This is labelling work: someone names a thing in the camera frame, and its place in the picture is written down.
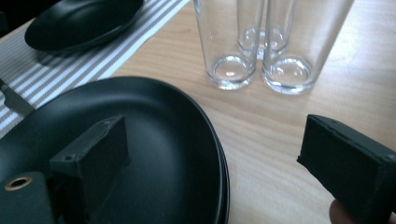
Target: glass base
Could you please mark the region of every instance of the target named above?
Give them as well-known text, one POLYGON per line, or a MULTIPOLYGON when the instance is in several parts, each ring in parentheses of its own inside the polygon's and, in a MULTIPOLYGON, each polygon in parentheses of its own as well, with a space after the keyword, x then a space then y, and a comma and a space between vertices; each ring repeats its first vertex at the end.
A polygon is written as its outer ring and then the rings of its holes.
POLYGON ((208 71, 209 79, 222 90, 237 90, 253 79, 255 66, 238 56, 226 56, 218 60, 208 71))
MULTIPOLYGON (((271 36, 271 54, 281 54, 288 45, 289 38, 282 32, 279 27, 275 27, 272 31, 271 36)), ((260 31, 259 47, 257 49, 257 59, 262 60, 264 58, 265 50, 265 30, 260 31)))
POLYGON ((298 57, 279 59, 269 69, 263 68, 262 78, 274 91, 296 95, 313 88, 311 66, 298 57))

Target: wooden table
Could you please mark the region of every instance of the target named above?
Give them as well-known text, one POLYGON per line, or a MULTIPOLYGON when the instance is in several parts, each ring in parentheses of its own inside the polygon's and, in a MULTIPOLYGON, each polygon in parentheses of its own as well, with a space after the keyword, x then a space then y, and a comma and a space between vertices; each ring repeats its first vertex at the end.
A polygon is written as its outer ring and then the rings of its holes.
POLYGON ((190 1, 116 73, 185 91, 212 121, 231 178, 230 223, 330 223, 332 195, 299 163, 306 116, 337 119, 396 150, 396 1, 356 0, 316 87, 281 95, 261 78, 238 91, 206 77, 190 1))

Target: metal ring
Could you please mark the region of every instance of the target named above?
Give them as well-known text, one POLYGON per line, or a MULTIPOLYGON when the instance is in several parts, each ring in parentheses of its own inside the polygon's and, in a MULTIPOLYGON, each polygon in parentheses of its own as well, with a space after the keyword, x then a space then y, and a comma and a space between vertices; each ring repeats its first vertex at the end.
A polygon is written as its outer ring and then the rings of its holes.
POLYGON ((6 184, 5 189, 7 191, 22 189, 22 188, 28 186, 32 181, 33 181, 33 178, 30 176, 18 177, 16 179, 9 181, 6 184))

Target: round hole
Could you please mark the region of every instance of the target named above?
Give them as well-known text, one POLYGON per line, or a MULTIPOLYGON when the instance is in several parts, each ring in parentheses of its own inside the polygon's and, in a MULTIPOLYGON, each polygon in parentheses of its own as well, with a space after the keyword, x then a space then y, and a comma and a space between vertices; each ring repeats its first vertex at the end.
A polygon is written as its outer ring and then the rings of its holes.
POLYGON ((9 181, 6 184, 6 190, 12 191, 12 190, 17 190, 17 189, 22 189, 22 188, 28 186, 32 182, 32 180, 33 180, 33 178, 30 176, 18 177, 16 179, 9 181))
POLYGON ((64 161, 71 161, 76 157, 76 155, 72 154, 72 155, 67 155, 64 156, 64 161))

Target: stacked plates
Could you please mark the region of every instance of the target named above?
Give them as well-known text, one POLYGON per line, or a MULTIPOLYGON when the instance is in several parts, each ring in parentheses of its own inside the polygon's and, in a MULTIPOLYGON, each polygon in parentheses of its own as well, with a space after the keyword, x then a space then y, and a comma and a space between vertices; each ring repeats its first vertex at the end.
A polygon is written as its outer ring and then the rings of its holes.
POLYGON ((93 82, 30 114, 0 141, 0 181, 29 171, 50 177, 53 155, 117 115, 132 161, 93 223, 227 223, 227 163, 209 119, 182 91, 143 77, 93 82))

